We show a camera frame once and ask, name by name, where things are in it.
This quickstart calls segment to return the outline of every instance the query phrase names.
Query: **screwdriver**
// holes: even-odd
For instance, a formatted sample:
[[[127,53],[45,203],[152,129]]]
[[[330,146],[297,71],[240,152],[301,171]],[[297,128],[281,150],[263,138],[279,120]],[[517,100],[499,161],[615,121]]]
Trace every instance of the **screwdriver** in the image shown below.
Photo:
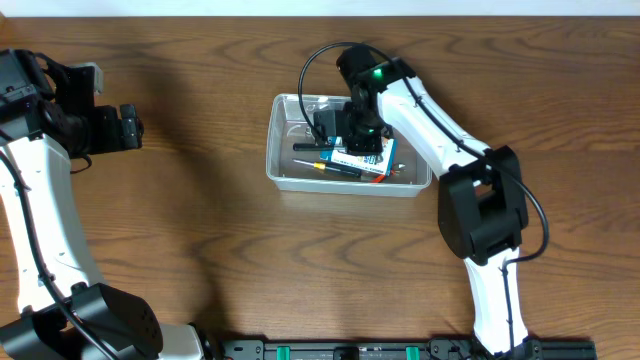
[[[362,175],[362,170],[355,169],[350,166],[340,165],[340,164],[331,164],[331,163],[323,163],[323,162],[311,162],[300,159],[291,159],[293,162],[314,167],[316,169],[322,170],[325,174],[335,174],[342,176],[349,176],[359,178]]]

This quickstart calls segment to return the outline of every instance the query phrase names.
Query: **black bracket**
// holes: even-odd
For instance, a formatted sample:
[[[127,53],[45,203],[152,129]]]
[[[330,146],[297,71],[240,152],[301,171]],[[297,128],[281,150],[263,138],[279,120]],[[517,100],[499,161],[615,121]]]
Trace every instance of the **black bracket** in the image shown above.
[[[509,147],[487,152],[486,157],[520,179],[518,158]],[[491,185],[491,190],[478,195],[477,182]],[[524,192],[484,161],[452,168],[440,177],[438,225],[459,258],[486,265],[491,256],[522,243],[520,232],[528,222]]]

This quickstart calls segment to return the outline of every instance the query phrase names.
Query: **wire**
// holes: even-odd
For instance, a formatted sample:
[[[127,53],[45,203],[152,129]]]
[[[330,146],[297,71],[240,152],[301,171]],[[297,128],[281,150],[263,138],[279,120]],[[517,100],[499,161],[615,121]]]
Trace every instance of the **wire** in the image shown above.
[[[365,44],[358,43],[358,42],[352,42],[352,41],[342,41],[342,42],[329,44],[329,45],[319,49],[315,53],[313,53],[313,55],[311,55],[311,57],[309,57],[307,62],[304,63],[304,66],[302,67],[302,70],[300,71],[300,79],[298,79],[298,104],[300,104],[300,112],[302,112],[302,117],[307,122],[307,125],[309,125],[309,127],[311,128],[311,132],[313,133],[313,136],[316,139],[322,140],[323,142],[327,141],[326,134],[320,133],[320,131],[318,131],[318,129],[315,126],[313,126],[313,124],[311,124],[311,120],[309,120],[309,115],[307,115],[307,112],[304,109],[304,103],[302,102],[302,83],[304,82],[304,76],[307,73],[307,69],[309,69],[309,66],[311,65],[311,62],[313,62],[313,60],[315,58],[317,58],[320,54],[322,54],[323,52],[325,52],[327,50],[335,49],[335,48],[338,48],[338,47],[350,47],[350,46],[366,46],[370,50],[373,49],[373,47],[371,47],[369,45],[365,45]]]
[[[98,336],[94,334],[93,331],[91,331],[91,329],[82,324],[80,320],[71,313],[71,311],[64,304],[61,296],[58,294],[57,289],[53,285],[51,277],[47,273],[42,255],[40,254],[40,248],[38,246],[38,240],[36,238],[36,232],[33,226],[33,218],[31,216],[31,208],[29,207],[29,200],[27,199],[27,186],[23,183],[18,170],[16,170],[15,166],[13,166],[11,161],[2,151],[0,151],[0,160],[2,160],[7,170],[11,174],[11,177],[13,177],[13,181],[15,182],[18,197],[20,198],[20,205],[22,206],[22,215],[24,216],[25,226],[27,228],[27,237],[29,239],[31,255],[33,256],[33,261],[38,271],[38,280],[42,282],[44,287],[49,292],[49,295],[51,295],[54,303],[58,306],[67,320],[69,320],[69,322],[73,324],[73,326],[80,332],[80,334],[82,334],[82,336],[84,336],[87,341],[97,347],[107,359],[118,360],[118,357],[104,344],[104,342],[102,342],[102,340],[100,340]]]
[[[300,108],[302,110],[302,115],[304,116],[305,120],[307,121],[307,124],[309,126],[311,126],[312,131],[317,132],[317,130],[315,130],[313,128],[313,126],[311,125],[311,122],[309,121],[309,117],[307,116],[306,112],[304,111],[304,107],[303,107],[303,104],[302,104],[302,80],[304,79],[304,74],[305,74],[307,68],[309,67],[309,65],[311,64],[311,61],[313,61],[313,59],[315,59],[318,55],[320,55],[321,53],[323,53],[323,52],[325,52],[325,51],[327,51],[329,49],[333,49],[333,48],[336,48],[336,47],[343,47],[343,46],[361,46],[361,47],[365,47],[365,48],[369,49],[370,51],[372,51],[373,53],[375,53],[375,54],[379,55],[380,57],[382,57],[385,61],[389,62],[393,66],[394,70],[398,74],[400,74],[402,76],[402,81],[404,82],[405,86],[409,90],[409,93],[411,93],[411,96],[415,100],[416,104],[425,113],[425,115],[427,115],[427,117],[429,117],[429,119],[438,127],[438,129],[440,129],[440,131],[442,131],[460,149],[464,150],[469,155],[475,157],[476,159],[478,159],[480,161],[485,162],[487,165],[491,166],[492,168],[498,170],[500,173],[504,174],[509,180],[511,180],[514,184],[516,184],[524,192],[524,194],[527,196],[527,198],[529,199],[529,201],[531,202],[533,207],[536,209],[538,217],[540,218],[540,224],[542,225],[542,244],[540,245],[538,250],[536,250],[534,253],[532,253],[530,255],[521,256],[521,257],[518,257],[518,258],[515,258],[515,259],[506,260],[502,264],[502,268],[501,268],[503,279],[504,279],[505,295],[507,297],[507,315],[508,315],[507,322],[509,323],[509,342],[510,342],[510,347],[511,347],[511,355],[513,356],[513,352],[514,352],[513,314],[512,314],[512,309],[511,309],[511,298],[509,297],[509,283],[507,281],[507,275],[508,275],[507,266],[509,266],[510,264],[514,264],[514,263],[526,262],[526,261],[534,260],[534,259],[540,257],[544,253],[544,251],[547,249],[547,246],[549,244],[549,238],[550,238],[549,220],[547,219],[547,216],[544,213],[544,210],[542,209],[542,205],[540,205],[540,202],[538,201],[538,199],[533,195],[531,190],[529,190],[529,188],[522,182],[522,180],[520,180],[517,176],[512,174],[511,171],[509,171],[508,169],[506,169],[505,167],[503,167],[499,163],[496,163],[496,162],[492,161],[491,159],[488,159],[483,154],[477,153],[475,150],[473,150],[470,147],[468,147],[464,143],[464,141],[462,139],[459,139],[451,131],[449,131],[449,129],[446,128],[438,120],[438,118],[436,118],[431,113],[431,111],[429,111],[429,109],[427,109],[427,107],[424,105],[424,103],[422,102],[422,99],[418,96],[418,94],[415,92],[413,87],[411,87],[411,84],[409,83],[409,79],[407,78],[407,75],[404,72],[404,70],[395,61],[393,61],[387,54],[385,54],[381,50],[378,50],[377,48],[375,48],[375,47],[373,47],[371,45],[367,45],[367,44],[364,44],[364,43],[357,43],[357,42],[338,42],[338,43],[330,44],[330,45],[327,45],[327,46],[321,48],[320,50],[316,51],[309,58],[309,60],[307,60],[307,62],[305,63],[305,66],[302,68],[302,72],[300,73],[300,79],[298,81],[298,100],[299,100],[299,103],[300,103]]]
[[[91,158],[89,157],[89,155],[87,155],[87,154],[82,154],[80,157],[81,157],[82,159],[84,159],[84,161],[86,161],[86,162],[87,162],[87,166],[83,167],[82,169],[78,169],[78,170],[71,170],[71,171],[70,171],[71,175],[75,175],[75,174],[81,173],[81,172],[83,172],[83,171],[87,170],[88,168],[90,168],[90,167],[91,167],[91,165],[93,165],[93,161],[91,160]]]

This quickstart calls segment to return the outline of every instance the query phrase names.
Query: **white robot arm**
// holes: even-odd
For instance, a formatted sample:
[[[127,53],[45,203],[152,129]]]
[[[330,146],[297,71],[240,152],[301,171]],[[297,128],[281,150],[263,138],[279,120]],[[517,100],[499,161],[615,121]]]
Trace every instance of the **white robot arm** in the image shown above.
[[[467,146],[479,154],[484,154],[485,150],[489,149],[485,143],[476,140],[458,126],[436,104],[419,78],[410,78],[409,83],[427,109]],[[385,123],[391,125],[411,143],[438,178],[447,174],[454,166],[463,167],[477,161],[475,157],[458,148],[427,117],[416,105],[402,80],[387,85],[387,90],[379,94],[378,111]],[[478,340],[491,353],[506,353],[510,350],[507,301],[500,269],[506,260],[517,258],[518,253],[519,249],[505,249],[491,256],[486,265],[478,265],[471,258],[464,259],[476,312],[473,330]],[[528,333],[520,314],[516,264],[510,266],[508,281],[511,289],[514,345],[517,346]]]
[[[469,273],[476,310],[474,334],[489,353],[507,353],[528,333],[520,315],[516,266],[512,264],[506,276],[512,327],[501,269],[518,258],[520,230],[528,220],[524,193],[488,162],[519,179],[517,158],[507,147],[492,151],[458,126],[401,59],[378,63],[371,51],[383,55],[370,46],[354,45],[337,61],[351,90],[352,104],[341,117],[351,121],[351,132],[322,134],[323,129],[339,128],[322,119],[337,116],[314,116],[314,134],[341,136],[351,153],[378,148],[381,129],[389,126],[411,143],[440,180],[440,230]],[[475,187],[480,184],[491,185],[492,190],[478,197]]]

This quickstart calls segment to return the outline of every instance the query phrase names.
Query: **table surface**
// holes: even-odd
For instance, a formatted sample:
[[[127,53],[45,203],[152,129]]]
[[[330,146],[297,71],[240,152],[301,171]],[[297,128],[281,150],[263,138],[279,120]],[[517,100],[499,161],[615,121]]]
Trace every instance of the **table surface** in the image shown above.
[[[415,199],[280,192],[265,175],[273,98],[330,42],[403,57],[434,99],[492,147],[511,146],[551,222],[518,269],[525,324],[640,352],[640,30],[633,18],[9,19],[0,47],[97,62],[100,104],[133,103],[144,148],[73,176],[111,285],[167,323],[270,339],[470,334],[463,262],[436,224],[437,182]],[[322,56],[305,92],[347,95]],[[532,214],[524,252],[536,249]],[[0,222],[0,324],[17,270]]]

